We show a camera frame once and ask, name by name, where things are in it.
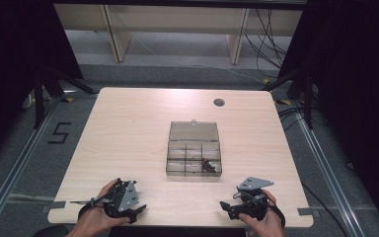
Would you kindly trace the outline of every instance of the white desk leg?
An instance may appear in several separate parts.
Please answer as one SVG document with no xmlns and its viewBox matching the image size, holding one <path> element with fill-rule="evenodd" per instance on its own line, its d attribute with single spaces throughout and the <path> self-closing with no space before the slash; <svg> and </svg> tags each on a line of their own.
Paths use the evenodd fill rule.
<svg viewBox="0 0 379 237">
<path fill-rule="evenodd" d="M 230 61 L 233 65 L 238 64 L 239 54 L 242 46 L 242 37 L 245 34 L 245 27 L 248 22 L 249 9 L 242 9 L 239 22 L 239 34 L 227 35 L 227 45 L 229 47 Z"/>
<path fill-rule="evenodd" d="M 105 12 L 107 20 L 107 30 L 111 36 L 111 44 L 114 53 L 115 62 L 122 62 L 127 52 L 128 45 L 131 41 L 131 33 L 125 32 L 122 21 L 116 19 L 116 14 L 112 14 L 109 5 L 104 5 L 103 12 Z"/>
</svg>

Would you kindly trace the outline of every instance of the person's right hand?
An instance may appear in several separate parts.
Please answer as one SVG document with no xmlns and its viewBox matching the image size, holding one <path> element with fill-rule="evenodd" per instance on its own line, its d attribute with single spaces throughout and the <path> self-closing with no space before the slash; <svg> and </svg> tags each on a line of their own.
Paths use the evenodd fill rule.
<svg viewBox="0 0 379 237">
<path fill-rule="evenodd" d="M 276 204 L 276 198 L 266 190 L 263 190 L 265 195 L 271 199 L 269 205 Z M 282 231 L 281 221 L 278 215 L 273 212 L 270 208 L 266 210 L 266 215 L 263 220 L 258 221 L 252 218 L 250 215 L 240 213 L 239 218 L 244 221 L 247 225 L 251 227 L 250 235 L 254 236 L 255 234 L 261 237 L 282 237 L 284 232 Z"/>
</svg>

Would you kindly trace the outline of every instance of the floor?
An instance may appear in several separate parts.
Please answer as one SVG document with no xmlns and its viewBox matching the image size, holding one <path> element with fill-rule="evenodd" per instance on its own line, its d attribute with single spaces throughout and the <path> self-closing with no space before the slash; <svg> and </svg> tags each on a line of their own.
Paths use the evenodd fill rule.
<svg viewBox="0 0 379 237">
<path fill-rule="evenodd" d="M 278 72 L 277 67 L 262 57 L 257 60 L 257 54 L 246 39 L 239 63 L 231 65 L 224 36 L 133 33 L 124 62 L 115 63 L 107 33 L 68 31 L 66 34 L 85 82 L 95 89 L 153 86 L 259 90 L 265 79 L 274 80 Z M 258 37 L 249 38 L 260 45 Z M 287 49 L 290 43 L 290 38 L 274 40 L 283 49 Z M 273 50 L 263 48 L 263 52 L 278 65 Z M 40 134 L 33 130 L 35 109 L 32 101 L 32 105 L 19 115 L 0 147 L 0 193 L 10 187 L 10 194 L 0 202 L 0 236 L 33 236 L 36 231 L 51 225 L 46 214 L 97 98 L 64 83 L 62 87 L 66 91 L 65 97 L 73 101 L 50 99 L 46 102 L 49 117 L 39 128 Z M 289 83 L 272 91 L 280 112 L 292 108 L 285 102 L 288 87 Z M 286 235 L 379 236 L 377 208 L 353 169 L 345 166 L 347 157 L 337 144 L 330 125 L 319 111 L 313 111 L 312 116 L 312 131 L 307 129 L 301 113 L 281 117 L 315 220 L 311 228 L 287 228 Z M 70 123 L 62 126 L 61 122 Z M 66 129 L 68 133 L 63 145 L 58 146 L 49 142 L 60 139 L 54 135 L 57 126 L 60 132 Z M 318 149 L 311 145 L 316 144 L 313 143 L 316 142 L 314 137 Z M 30 144 L 31 150 L 24 149 L 26 144 Z M 20 174 L 13 177 L 14 165 L 21 168 Z M 328 171 L 333 173 L 332 177 L 325 174 Z"/>
</svg>

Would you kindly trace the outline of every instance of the wooden tabletop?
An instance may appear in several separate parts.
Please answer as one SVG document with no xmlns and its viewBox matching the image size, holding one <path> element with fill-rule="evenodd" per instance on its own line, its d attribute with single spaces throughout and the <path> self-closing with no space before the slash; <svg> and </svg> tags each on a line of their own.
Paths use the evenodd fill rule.
<svg viewBox="0 0 379 237">
<path fill-rule="evenodd" d="M 224 106 L 214 105 L 222 99 Z M 166 174 L 171 121 L 217 123 L 221 177 Z M 308 203 L 269 92 L 190 89 L 105 88 L 100 92 L 72 157 L 52 209 L 52 223 L 75 223 L 81 205 L 115 178 L 136 181 L 147 208 L 133 225 L 244 227 L 230 220 L 221 200 L 232 199 L 247 177 L 274 182 L 266 187 L 277 199 L 288 227 L 309 227 Z"/>
</svg>

